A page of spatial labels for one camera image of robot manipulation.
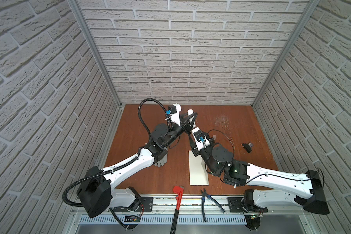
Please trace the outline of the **cream envelope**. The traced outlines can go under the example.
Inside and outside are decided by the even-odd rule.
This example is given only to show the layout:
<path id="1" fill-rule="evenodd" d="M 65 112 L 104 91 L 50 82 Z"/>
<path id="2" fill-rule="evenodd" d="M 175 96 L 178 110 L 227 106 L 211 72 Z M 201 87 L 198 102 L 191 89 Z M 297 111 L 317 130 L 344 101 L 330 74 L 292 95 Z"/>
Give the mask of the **cream envelope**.
<path id="1" fill-rule="evenodd" d="M 208 186 L 208 173 L 205 170 L 205 162 L 199 155 L 194 156 L 192 151 L 189 151 L 189 178 L 191 186 Z"/>

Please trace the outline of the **white glue stick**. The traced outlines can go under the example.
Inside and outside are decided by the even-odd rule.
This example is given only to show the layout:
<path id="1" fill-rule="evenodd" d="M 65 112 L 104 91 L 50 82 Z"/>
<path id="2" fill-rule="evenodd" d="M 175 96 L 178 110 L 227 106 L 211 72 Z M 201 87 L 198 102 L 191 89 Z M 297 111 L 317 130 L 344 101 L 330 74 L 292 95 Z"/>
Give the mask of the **white glue stick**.
<path id="1" fill-rule="evenodd" d="M 192 118 L 193 118 L 193 113 L 194 113 L 193 109 L 187 110 L 188 121 L 191 121 L 191 120 L 192 120 Z"/>

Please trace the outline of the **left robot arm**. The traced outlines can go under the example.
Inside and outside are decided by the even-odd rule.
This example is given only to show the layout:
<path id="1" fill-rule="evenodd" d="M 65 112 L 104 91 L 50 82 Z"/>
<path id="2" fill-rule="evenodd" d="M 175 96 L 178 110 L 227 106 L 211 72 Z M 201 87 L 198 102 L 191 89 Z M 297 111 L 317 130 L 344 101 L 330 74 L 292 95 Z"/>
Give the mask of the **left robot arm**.
<path id="1" fill-rule="evenodd" d="M 75 206 L 83 207 L 90 218 L 99 216 L 109 208 L 136 209 L 140 199 L 138 192 L 132 187 L 119 189 L 117 186 L 142 169 L 165 162 L 170 145 L 183 133 L 191 139 L 193 154 L 199 155 L 206 144 L 204 137 L 195 135 L 199 131 L 195 125 L 197 113 L 188 112 L 181 115 L 179 112 L 172 114 L 166 111 L 165 115 L 172 125 L 157 125 L 150 133 L 149 141 L 139 147 L 136 154 L 103 169 L 94 166 L 84 178 L 69 186 L 69 189 L 79 186 L 77 196 L 80 202 L 75 203 Z"/>

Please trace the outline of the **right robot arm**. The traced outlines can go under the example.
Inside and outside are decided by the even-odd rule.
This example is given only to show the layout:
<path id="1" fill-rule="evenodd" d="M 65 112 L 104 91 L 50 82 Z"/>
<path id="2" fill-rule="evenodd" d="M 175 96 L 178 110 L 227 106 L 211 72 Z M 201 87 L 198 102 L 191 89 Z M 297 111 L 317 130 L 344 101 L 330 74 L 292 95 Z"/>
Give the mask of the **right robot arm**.
<path id="1" fill-rule="evenodd" d="M 330 213 L 320 170 L 286 173 L 235 160 L 234 153 L 202 131 L 190 134 L 189 141 L 193 154 L 205 162 L 207 173 L 219 177 L 223 183 L 236 187 L 261 186 L 275 193 L 261 195 L 259 190 L 246 190 L 242 205 L 247 211 L 258 212 L 275 202 L 289 202 L 312 214 Z"/>

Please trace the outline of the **blue grey work glove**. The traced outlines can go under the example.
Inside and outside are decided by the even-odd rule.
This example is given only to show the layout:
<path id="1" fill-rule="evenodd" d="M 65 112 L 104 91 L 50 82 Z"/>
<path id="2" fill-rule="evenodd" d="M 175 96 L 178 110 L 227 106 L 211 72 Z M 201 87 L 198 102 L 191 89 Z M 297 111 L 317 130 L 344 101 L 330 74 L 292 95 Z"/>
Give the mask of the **blue grey work glove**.
<path id="1" fill-rule="evenodd" d="M 168 155 L 165 155 L 160 161 L 156 162 L 154 165 L 157 167 L 162 167 L 167 162 Z"/>

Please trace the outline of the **red pipe wrench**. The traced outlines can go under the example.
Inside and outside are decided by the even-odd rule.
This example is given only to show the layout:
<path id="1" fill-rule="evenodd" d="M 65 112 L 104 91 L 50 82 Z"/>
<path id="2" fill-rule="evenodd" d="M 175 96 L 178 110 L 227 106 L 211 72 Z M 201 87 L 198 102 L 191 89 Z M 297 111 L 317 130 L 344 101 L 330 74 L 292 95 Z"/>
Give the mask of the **red pipe wrench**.
<path id="1" fill-rule="evenodd" d="M 171 227 L 171 230 L 170 230 L 170 234 L 175 234 L 176 233 L 176 226 L 177 226 L 177 221 L 178 221 L 178 216 L 179 216 L 181 200 L 182 200 L 182 196 L 183 196 L 183 193 L 184 193 L 184 187 L 183 186 L 175 186 L 173 188 L 173 192 L 177 196 L 176 196 L 176 208 L 175 208 L 175 213 L 174 213 L 174 216 L 173 216 L 173 221 L 172 221 L 172 227 Z"/>

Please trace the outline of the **small black orange object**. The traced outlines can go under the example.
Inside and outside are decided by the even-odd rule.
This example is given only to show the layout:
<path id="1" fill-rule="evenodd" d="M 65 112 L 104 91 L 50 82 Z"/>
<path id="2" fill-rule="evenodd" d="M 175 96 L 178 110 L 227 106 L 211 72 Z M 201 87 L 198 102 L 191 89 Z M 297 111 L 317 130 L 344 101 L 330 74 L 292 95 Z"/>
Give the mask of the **small black orange object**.
<path id="1" fill-rule="evenodd" d="M 252 151 L 253 144 L 250 143 L 242 143 L 241 147 L 246 150 L 246 152 L 249 154 Z"/>

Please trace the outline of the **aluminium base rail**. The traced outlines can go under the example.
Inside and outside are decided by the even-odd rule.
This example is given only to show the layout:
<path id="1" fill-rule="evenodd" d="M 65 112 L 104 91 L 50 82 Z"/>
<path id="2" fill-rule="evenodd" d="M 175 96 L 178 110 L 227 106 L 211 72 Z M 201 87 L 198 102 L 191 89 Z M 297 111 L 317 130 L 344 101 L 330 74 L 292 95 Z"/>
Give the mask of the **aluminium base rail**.
<path id="1" fill-rule="evenodd" d="M 261 195 L 274 195 L 270 190 L 260 191 Z M 127 215 L 144 211 L 138 225 L 171 225 L 176 209 L 176 194 L 142 194 L 139 207 L 130 211 L 116 207 L 114 211 L 121 222 Z M 302 207 L 289 202 L 268 205 L 258 212 L 247 211 L 243 195 L 213 195 L 202 201 L 202 195 L 183 195 L 177 223 L 179 225 L 250 225 L 265 215 L 297 215 L 306 234 L 319 234 L 313 215 Z"/>

